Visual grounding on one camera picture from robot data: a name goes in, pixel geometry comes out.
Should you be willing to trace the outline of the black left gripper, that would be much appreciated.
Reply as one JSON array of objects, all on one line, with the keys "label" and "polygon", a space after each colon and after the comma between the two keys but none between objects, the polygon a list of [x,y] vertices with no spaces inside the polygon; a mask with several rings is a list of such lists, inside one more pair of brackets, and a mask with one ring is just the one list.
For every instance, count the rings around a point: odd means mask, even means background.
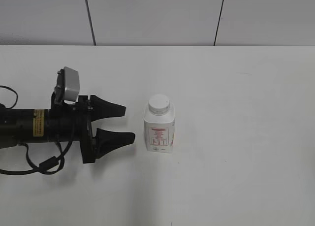
[{"label": "black left gripper", "polygon": [[73,104],[67,104],[55,92],[47,116],[47,134],[50,141],[75,142],[80,144],[83,163],[94,163],[108,153],[133,144],[132,132],[113,132],[97,129],[92,135],[91,122],[105,118],[123,117],[126,107],[91,95],[79,96]]}]

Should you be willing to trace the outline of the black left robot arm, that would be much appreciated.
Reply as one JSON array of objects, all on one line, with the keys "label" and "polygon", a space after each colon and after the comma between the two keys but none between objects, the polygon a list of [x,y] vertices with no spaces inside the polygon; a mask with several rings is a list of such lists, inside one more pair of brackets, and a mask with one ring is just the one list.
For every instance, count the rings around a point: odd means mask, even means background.
[{"label": "black left robot arm", "polygon": [[94,163],[106,154],[133,144],[132,132],[92,130],[92,122],[123,117],[126,107],[101,98],[79,96],[77,102],[56,104],[50,109],[0,110],[0,146],[18,144],[78,141],[83,163]]}]

